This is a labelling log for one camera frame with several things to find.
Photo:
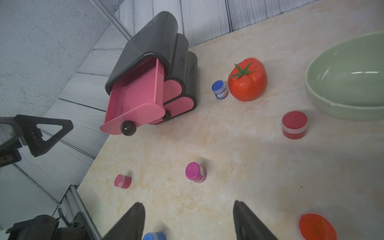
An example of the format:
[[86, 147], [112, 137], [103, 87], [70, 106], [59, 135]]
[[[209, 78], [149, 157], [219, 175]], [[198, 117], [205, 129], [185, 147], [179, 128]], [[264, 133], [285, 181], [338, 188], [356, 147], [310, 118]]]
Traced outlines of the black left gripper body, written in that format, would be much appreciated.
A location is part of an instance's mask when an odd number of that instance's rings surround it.
[[19, 149], [23, 146], [20, 125], [15, 118], [1, 117], [1, 168], [19, 162], [22, 157]]

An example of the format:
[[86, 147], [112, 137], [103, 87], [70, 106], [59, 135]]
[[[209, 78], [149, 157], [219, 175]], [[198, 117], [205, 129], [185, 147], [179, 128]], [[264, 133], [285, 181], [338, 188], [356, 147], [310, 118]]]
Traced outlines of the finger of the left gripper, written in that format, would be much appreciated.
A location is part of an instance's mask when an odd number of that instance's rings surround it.
[[[46, 154], [59, 140], [74, 128], [71, 120], [64, 119], [16, 115], [15, 121], [21, 127], [23, 138], [35, 158]], [[62, 129], [45, 141], [41, 130], [38, 128], [39, 124], [61, 126]]]

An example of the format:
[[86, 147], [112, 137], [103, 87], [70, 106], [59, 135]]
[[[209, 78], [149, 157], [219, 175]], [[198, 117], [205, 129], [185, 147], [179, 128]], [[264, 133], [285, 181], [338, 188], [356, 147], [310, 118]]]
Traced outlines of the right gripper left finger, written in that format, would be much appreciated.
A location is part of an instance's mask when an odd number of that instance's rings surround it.
[[146, 212], [142, 203], [135, 203], [109, 230], [103, 240], [141, 240]]

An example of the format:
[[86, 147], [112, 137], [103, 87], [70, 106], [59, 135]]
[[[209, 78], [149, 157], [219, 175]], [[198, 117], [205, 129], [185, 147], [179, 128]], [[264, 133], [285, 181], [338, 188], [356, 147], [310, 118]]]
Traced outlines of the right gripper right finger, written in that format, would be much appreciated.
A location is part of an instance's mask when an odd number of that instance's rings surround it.
[[237, 240], [277, 240], [244, 202], [235, 201], [233, 217]]

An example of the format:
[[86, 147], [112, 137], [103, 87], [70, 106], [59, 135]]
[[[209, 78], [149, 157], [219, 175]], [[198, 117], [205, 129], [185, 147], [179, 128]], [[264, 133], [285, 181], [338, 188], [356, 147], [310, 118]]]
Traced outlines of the magenta paint can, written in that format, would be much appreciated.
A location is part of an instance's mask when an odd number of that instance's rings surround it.
[[126, 175], [117, 175], [114, 181], [114, 185], [117, 188], [128, 189], [132, 184], [132, 178]]

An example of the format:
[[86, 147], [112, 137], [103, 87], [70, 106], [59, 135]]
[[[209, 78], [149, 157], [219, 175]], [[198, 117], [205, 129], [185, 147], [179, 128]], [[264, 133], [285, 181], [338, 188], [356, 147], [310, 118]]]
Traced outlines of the purple paint can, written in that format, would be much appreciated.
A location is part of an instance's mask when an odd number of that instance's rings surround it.
[[207, 171], [196, 162], [191, 162], [185, 169], [186, 177], [195, 183], [202, 183], [207, 177]]

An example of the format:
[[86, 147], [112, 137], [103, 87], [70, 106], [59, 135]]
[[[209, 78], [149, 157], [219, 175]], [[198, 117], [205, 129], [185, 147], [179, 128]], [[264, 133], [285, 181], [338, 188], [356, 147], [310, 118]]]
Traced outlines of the black pink drawer cabinet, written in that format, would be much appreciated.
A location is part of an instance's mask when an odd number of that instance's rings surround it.
[[158, 13], [127, 42], [105, 85], [109, 103], [101, 131], [132, 136], [140, 126], [193, 111], [197, 71], [198, 58], [176, 18]]

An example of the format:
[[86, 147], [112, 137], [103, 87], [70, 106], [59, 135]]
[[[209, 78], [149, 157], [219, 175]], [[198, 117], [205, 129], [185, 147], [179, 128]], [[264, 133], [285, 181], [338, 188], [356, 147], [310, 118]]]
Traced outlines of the small blue paint can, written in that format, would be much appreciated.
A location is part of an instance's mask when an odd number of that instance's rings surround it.
[[229, 94], [229, 91], [227, 89], [227, 85], [222, 80], [219, 80], [219, 81], [216, 81], [213, 83], [212, 91], [218, 100], [225, 99]]

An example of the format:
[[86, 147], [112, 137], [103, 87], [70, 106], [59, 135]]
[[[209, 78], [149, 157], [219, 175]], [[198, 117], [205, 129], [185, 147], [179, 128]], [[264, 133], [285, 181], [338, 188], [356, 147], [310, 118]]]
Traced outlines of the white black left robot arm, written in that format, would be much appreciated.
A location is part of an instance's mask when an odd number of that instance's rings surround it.
[[[61, 126], [53, 137], [43, 139], [38, 125]], [[46, 154], [59, 140], [73, 129], [70, 120], [49, 119], [26, 115], [1, 118], [1, 167], [21, 161], [19, 149], [27, 146], [33, 157]], [[75, 203], [79, 211], [69, 222], [59, 208], [59, 217], [40, 215], [32, 220], [15, 223], [6, 233], [10, 240], [99, 240], [88, 212], [75, 193]]]

